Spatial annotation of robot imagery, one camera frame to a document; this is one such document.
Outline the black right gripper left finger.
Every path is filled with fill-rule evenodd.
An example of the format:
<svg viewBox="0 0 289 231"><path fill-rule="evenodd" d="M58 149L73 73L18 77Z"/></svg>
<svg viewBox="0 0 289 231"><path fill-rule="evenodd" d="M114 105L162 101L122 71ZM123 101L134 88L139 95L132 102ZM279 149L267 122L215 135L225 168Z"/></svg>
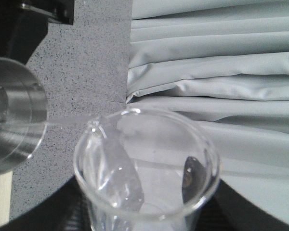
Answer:
<svg viewBox="0 0 289 231"><path fill-rule="evenodd" d="M0 226L0 231L90 231L84 194L73 176L38 206Z"/></svg>

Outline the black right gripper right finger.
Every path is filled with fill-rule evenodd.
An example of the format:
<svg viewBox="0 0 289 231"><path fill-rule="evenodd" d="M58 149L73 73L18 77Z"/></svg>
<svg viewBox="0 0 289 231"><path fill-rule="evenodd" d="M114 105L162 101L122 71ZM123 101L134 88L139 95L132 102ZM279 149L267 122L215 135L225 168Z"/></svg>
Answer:
<svg viewBox="0 0 289 231"><path fill-rule="evenodd" d="M289 225L264 212L223 180L203 206L197 231L289 231Z"/></svg>

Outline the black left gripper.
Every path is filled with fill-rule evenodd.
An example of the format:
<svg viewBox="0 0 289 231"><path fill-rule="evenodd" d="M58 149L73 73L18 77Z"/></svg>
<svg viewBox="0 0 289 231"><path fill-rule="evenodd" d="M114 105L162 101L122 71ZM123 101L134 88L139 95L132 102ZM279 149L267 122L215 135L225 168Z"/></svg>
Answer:
<svg viewBox="0 0 289 231"><path fill-rule="evenodd" d="M0 0L0 57L26 64L45 38L48 21L73 25L74 0Z"/></svg>

